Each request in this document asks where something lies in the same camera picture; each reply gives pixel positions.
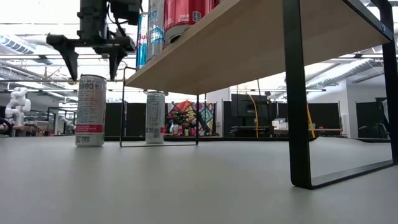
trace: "black metal frame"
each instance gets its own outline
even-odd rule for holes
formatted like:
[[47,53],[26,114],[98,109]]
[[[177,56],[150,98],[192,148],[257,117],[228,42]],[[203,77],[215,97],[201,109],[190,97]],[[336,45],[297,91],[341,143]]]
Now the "black metal frame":
[[391,133],[392,160],[378,162],[350,170],[335,172],[320,177],[311,177],[310,148],[308,144],[307,96],[305,92],[305,72],[302,47],[302,27],[300,0],[283,0],[285,67],[287,84],[287,104],[289,117],[290,179],[292,183],[305,189],[318,189],[343,180],[368,174],[398,164],[398,96],[397,59],[392,6],[387,0],[372,0],[380,10],[381,21],[366,9],[359,0],[342,0],[371,24],[389,43],[382,46],[384,73]]
[[[123,146],[123,132],[124,132],[124,123],[126,122],[126,118],[124,115],[124,87],[126,86],[126,70],[137,70],[136,68],[132,67],[124,67],[123,69],[123,91],[122,91],[122,115],[121,115],[121,124],[120,124],[120,135],[119,135],[119,146],[120,147],[170,147],[170,146],[197,146],[199,145],[199,122],[197,120],[196,123],[196,137],[195,137],[195,144],[145,144],[145,145],[138,145],[138,146]],[[199,114],[199,95],[197,95],[197,117]]]

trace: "silver can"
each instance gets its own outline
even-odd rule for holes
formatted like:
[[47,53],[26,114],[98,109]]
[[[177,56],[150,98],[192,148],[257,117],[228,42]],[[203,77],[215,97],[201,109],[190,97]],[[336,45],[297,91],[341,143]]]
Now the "silver can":
[[147,95],[145,142],[164,142],[165,96],[164,93],[149,92]]
[[164,0],[149,0],[147,62],[164,49]]
[[78,96],[76,146],[100,147],[104,144],[106,79],[82,75]]

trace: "wooden tabletop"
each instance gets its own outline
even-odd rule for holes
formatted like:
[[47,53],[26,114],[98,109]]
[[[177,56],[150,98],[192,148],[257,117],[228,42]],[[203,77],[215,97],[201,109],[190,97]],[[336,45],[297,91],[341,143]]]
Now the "wooden tabletop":
[[[387,42],[342,0],[302,0],[301,9],[306,65]],[[197,95],[284,72],[282,15],[281,0],[223,1],[127,86]]]

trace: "shelving unit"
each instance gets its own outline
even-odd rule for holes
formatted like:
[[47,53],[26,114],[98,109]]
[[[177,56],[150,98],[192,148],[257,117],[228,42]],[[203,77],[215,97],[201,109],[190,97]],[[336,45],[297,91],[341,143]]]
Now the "shelving unit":
[[[126,82],[199,95],[286,71],[291,180],[315,189],[396,165],[398,76],[392,8],[373,0],[226,0]],[[392,160],[312,180],[304,66],[383,45]]]

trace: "colorful mural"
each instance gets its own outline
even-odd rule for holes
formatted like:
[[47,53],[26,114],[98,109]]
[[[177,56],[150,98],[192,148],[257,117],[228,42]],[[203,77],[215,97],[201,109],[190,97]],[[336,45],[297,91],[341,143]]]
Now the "colorful mural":
[[[179,103],[168,103],[167,104],[167,113],[171,115],[174,111],[178,111],[179,113],[186,113],[187,121],[196,123],[196,107],[197,104],[191,101],[183,101]],[[201,118],[203,122],[199,122],[199,135],[205,135],[205,129],[209,130],[209,134],[213,134],[213,120],[214,120],[214,103],[207,103],[206,106],[204,103],[199,103],[199,112],[201,114]],[[202,128],[202,123],[207,126],[207,128]]]

